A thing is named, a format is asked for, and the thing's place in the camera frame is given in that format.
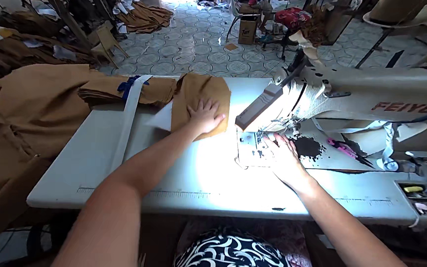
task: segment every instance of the yellow chalk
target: yellow chalk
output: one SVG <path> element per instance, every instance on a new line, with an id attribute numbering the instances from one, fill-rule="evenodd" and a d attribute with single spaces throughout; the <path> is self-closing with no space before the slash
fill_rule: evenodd
<path id="1" fill-rule="evenodd" d="M 421 191 L 423 191 L 424 189 L 423 189 L 421 186 L 410 186 L 410 187 L 405 187 L 405 188 L 403 188 L 403 190 L 404 190 L 406 193 L 412 193 L 412 192 L 421 192 Z"/>

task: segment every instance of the blue ribbon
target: blue ribbon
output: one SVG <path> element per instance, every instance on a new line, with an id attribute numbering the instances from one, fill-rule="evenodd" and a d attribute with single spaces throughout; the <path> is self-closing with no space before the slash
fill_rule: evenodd
<path id="1" fill-rule="evenodd" d="M 141 77 L 141 76 L 140 75 L 136 75 L 134 77 L 129 77 L 126 82 L 120 83 L 120 85 L 118 86 L 117 91 L 118 92 L 123 92 L 123 96 L 122 96 L 123 100 L 126 101 L 128 99 L 129 90 L 133 86 L 134 81 L 136 81 L 139 77 Z"/>

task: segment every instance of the hand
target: hand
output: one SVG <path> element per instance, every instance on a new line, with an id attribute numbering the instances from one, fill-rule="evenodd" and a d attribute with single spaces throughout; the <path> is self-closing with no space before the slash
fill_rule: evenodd
<path id="1" fill-rule="evenodd" d="M 289 141 L 284 135 L 279 135 L 278 133 L 274 133 L 273 135 L 278 142 L 277 145 L 266 135 L 263 137 L 272 154 L 271 167 L 273 173 L 294 190 L 303 189 L 310 179 L 314 179 L 306 172 L 299 160 L 296 146 L 293 141 Z"/>
<path id="2" fill-rule="evenodd" d="M 206 134 L 214 130 L 225 118 L 225 114 L 215 116 L 219 104 L 218 101 L 213 102 L 211 99 L 204 104 L 204 100 L 200 99 L 197 110 L 193 110 L 192 107 L 187 105 L 187 110 L 191 117 L 189 123 L 199 130 L 199 134 Z"/>

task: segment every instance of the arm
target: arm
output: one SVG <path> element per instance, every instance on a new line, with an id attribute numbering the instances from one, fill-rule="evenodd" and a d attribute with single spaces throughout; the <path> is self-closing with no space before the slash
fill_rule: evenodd
<path id="1" fill-rule="evenodd" d="M 200 100 L 197 111 L 188 107 L 189 123 L 110 174 L 87 200 L 52 266 L 136 266 L 142 197 L 196 137 L 225 118 L 214 118 L 218 105 Z"/>
<path id="2" fill-rule="evenodd" d="M 264 137 L 275 159 L 273 172 L 298 194 L 347 266 L 406 266 L 306 172 L 292 141 L 277 133 L 274 136 L 278 145 Z"/>

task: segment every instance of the patterned tile floor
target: patterned tile floor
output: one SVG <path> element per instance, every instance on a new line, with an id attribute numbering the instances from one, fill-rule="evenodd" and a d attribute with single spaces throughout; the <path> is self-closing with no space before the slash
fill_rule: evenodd
<path id="1" fill-rule="evenodd" d="M 150 34 L 130 33 L 128 39 L 120 43 L 130 57 L 125 58 L 115 49 L 115 61 L 120 68 L 102 66 L 102 72 L 108 75 L 179 75 L 193 71 L 220 77 L 272 77 L 294 58 L 293 46 L 287 48 L 283 62 L 280 45 L 267 45 L 263 51 L 261 45 L 238 44 L 240 21 L 226 43 L 233 19 L 228 9 L 199 10 L 194 0 L 166 1 L 162 6 L 174 12 L 169 27 Z M 290 2 L 300 6 L 297 0 Z M 354 19 L 334 45 L 318 48 L 319 58 L 328 67 L 353 67 L 380 38 L 381 32 L 378 27 Z M 224 47 L 228 43 L 238 48 L 229 51 Z M 410 36 L 388 37 L 381 46 L 382 51 L 373 52 L 362 68 L 384 67 L 395 52 L 403 49 L 405 53 L 397 63 L 401 67 L 413 64 L 427 53 L 427 46 Z"/>

